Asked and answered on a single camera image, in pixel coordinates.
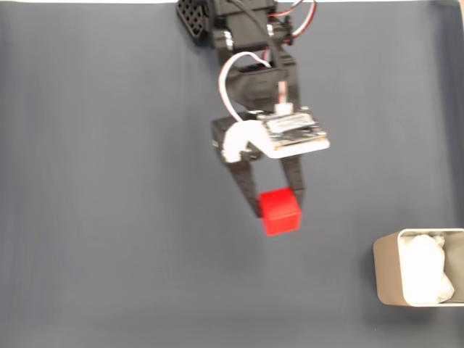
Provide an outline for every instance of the red cube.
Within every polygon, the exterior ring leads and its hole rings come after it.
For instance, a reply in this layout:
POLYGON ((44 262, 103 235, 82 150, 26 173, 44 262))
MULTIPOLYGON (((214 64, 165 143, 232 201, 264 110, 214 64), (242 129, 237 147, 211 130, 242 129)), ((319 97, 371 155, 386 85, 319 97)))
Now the red cube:
POLYGON ((299 229, 302 211, 290 188, 260 194, 260 205, 268 236, 299 229))

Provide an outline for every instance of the gray table surface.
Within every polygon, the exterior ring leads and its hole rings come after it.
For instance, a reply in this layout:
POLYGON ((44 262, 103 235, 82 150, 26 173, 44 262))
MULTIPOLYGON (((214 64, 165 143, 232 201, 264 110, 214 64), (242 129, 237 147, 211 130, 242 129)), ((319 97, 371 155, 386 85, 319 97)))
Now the gray table surface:
POLYGON ((371 249, 462 224, 443 21, 319 5, 291 52, 332 147, 304 157, 301 231, 267 238, 173 4, 0 4, 0 347, 462 347, 462 310, 378 301, 371 249))

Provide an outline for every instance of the robotic arm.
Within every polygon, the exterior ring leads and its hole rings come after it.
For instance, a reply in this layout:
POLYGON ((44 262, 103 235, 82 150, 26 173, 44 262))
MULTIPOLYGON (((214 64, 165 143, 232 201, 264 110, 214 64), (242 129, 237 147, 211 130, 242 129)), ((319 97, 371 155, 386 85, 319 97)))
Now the robotic arm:
POLYGON ((223 66, 219 91, 231 116, 212 122, 213 145, 268 235, 299 228, 304 184, 300 155, 329 147, 326 132, 299 100, 297 66, 283 48, 303 33, 315 12, 293 30, 301 3, 276 12, 275 0, 178 0, 177 13, 196 44, 209 40, 223 66), (254 52, 262 51, 262 58, 254 52), (234 67, 248 56, 256 64, 234 67), (232 100, 244 106, 237 113, 232 100), (279 159, 289 187, 257 196, 251 163, 265 154, 279 159))

